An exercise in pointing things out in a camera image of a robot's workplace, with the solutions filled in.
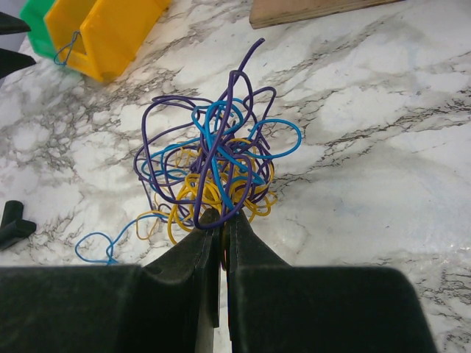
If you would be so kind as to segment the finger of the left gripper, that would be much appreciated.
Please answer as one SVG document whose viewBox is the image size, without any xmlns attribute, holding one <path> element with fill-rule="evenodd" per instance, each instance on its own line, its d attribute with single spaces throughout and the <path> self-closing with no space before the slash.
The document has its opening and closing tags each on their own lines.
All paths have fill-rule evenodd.
<svg viewBox="0 0 471 353">
<path fill-rule="evenodd" d="M 1 49 L 0 62 L 1 80 L 16 71 L 28 68 L 37 63 L 36 60 L 29 55 L 8 49 Z"/>
<path fill-rule="evenodd" d="M 30 31 L 31 28 L 25 21 L 0 12 L 0 35 L 13 35 Z"/>
</svg>

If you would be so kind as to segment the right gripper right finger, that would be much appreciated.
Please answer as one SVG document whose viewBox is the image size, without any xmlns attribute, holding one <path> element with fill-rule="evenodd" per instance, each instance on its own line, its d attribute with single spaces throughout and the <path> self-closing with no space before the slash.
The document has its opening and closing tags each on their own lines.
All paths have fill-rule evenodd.
<svg viewBox="0 0 471 353">
<path fill-rule="evenodd" d="M 383 266 L 294 267 L 244 214 L 224 227 L 234 352 L 434 352 L 416 292 Z"/>
</svg>

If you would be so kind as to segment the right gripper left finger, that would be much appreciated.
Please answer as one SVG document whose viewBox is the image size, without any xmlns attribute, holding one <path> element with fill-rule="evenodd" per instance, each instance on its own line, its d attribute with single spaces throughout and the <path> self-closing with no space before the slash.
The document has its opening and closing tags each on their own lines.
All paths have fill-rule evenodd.
<svg viewBox="0 0 471 353">
<path fill-rule="evenodd" d="M 215 210 L 152 263 L 1 270 L 3 352 L 212 352 Z"/>
</svg>

